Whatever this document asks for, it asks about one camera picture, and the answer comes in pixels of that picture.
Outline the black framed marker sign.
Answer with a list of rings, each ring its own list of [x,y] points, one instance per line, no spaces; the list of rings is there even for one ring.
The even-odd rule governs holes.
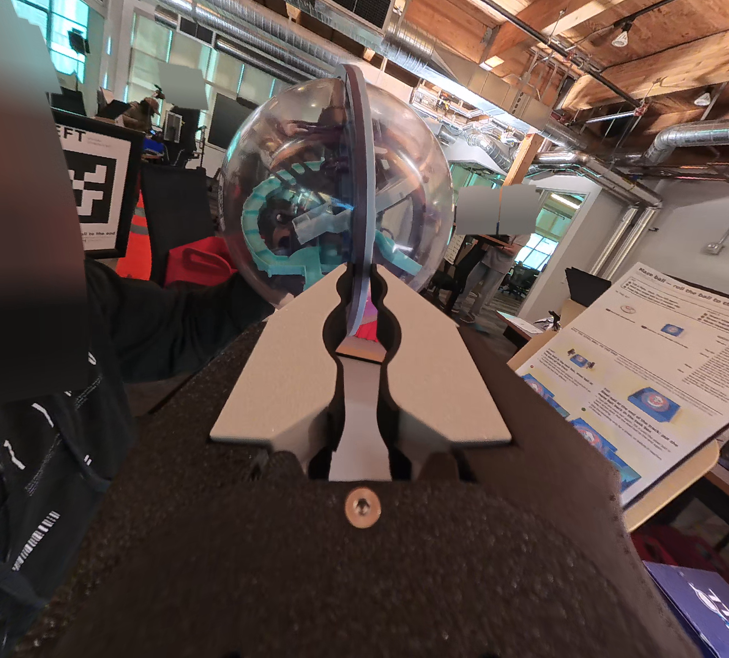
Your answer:
[[[139,197],[144,135],[123,125],[52,109],[88,257],[126,255]]]

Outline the black draped table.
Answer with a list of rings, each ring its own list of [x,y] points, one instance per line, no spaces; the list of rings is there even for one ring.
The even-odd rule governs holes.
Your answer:
[[[143,163],[140,183],[150,237],[150,279],[163,285],[172,249],[214,235],[208,177],[203,168]]]

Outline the cardboard backing board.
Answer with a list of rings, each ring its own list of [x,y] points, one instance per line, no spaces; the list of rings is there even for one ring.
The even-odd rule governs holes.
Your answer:
[[[549,330],[532,336],[508,360],[507,365],[513,371],[517,371],[526,361],[544,349],[557,334],[557,331]],[[702,446],[664,479],[654,484],[640,499],[624,510],[623,520],[626,530],[632,533],[693,486],[717,464],[719,455],[720,443],[714,439]]]

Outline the person's left forearm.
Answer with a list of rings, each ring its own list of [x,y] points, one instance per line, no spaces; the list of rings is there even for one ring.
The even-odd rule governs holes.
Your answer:
[[[197,371],[274,312],[239,274],[217,286],[164,289],[86,258],[85,279],[89,382],[136,384]]]

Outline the black monitor screen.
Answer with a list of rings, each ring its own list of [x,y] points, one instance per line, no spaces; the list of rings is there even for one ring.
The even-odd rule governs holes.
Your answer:
[[[257,104],[248,99],[217,93],[207,129],[207,143],[226,150],[240,127],[257,108]]]

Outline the white printed instruction sheet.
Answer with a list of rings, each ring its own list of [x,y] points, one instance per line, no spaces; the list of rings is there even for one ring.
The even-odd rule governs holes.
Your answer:
[[[637,263],[515,373],[620,474],[632,506],[727,434],[728,298]]]

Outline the red plastic crate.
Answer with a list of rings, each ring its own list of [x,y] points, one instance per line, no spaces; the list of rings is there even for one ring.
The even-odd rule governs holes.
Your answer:
[[[631,539],[645,562],[711,571],[728,580],[727,562],[698,536],[659,525],[634,530]]]

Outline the black folded panel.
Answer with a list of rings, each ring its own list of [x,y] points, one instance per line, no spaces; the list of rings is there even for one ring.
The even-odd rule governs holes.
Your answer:
[[[565,274],[570,300],[586,308],[594,304],[612,286],[610,280],[574,267],[565,269]]]

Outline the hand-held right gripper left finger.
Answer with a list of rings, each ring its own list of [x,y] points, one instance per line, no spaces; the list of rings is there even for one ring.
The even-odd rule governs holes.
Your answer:
[[[337,349],[348,335],[342,264],[269,317],[209,437],[293,454],[306,472],[343,422]]]

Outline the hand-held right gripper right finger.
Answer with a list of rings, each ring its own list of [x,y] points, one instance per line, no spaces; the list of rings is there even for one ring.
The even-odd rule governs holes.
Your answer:
[[[372,268],[380,365],[377,425],[391,471],[513,440],[459,326],[384,266]]]

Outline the red plastic container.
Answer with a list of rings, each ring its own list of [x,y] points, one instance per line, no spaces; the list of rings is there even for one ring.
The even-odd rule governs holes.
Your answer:
[[[217,286],[237,272],[223,237],[210,236],[169,251],[163,285]]]

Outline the orange traffic cone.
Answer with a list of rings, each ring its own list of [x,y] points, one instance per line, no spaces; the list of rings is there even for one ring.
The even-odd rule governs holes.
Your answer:
[[[126,253],[118,259],[115,271],[122,278],[146,281],[151,276],[150,234],[140,183],[137,191]]]

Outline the clear plastic maze ball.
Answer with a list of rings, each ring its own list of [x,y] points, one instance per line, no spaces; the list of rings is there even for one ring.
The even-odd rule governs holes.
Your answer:
[[[431,279],[453,228],[453,183],[428,125],[344,63],[242,124],[223,163],[219,215],[236,267],[274,307],[349,269],[354,335],[373,264],[416,292]]]

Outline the blue printed box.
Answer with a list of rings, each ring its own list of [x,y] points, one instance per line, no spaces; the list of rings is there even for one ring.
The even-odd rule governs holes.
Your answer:
[[[679,624],[703,656],[728,656],[728,584],[716,572],[644,561]]]

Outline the bent silver air duct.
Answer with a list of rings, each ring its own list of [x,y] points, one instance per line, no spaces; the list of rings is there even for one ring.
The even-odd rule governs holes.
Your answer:
[[[676,149],[728,145],[728,119],[672,125],[660,131],[641,155],[639,163],[655,166]]]

